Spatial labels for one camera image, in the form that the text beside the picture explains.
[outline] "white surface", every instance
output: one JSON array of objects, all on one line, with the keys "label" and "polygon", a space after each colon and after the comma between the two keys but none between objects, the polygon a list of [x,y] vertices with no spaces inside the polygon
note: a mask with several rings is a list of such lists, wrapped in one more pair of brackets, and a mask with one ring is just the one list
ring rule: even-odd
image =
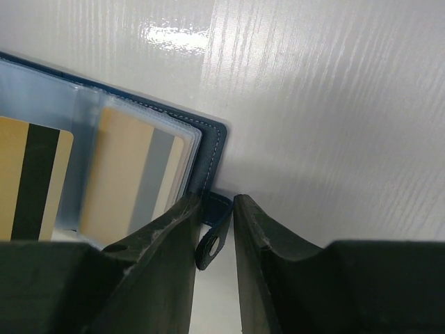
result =
[{"label": "white surface", "polygon": [[[0,31],[2,50],[225,120],[216,188],[316,244],[445,239],[442,0],[2,0]],[[227,311],[191,333],[239,324],[230,252],[194,308]]]}]

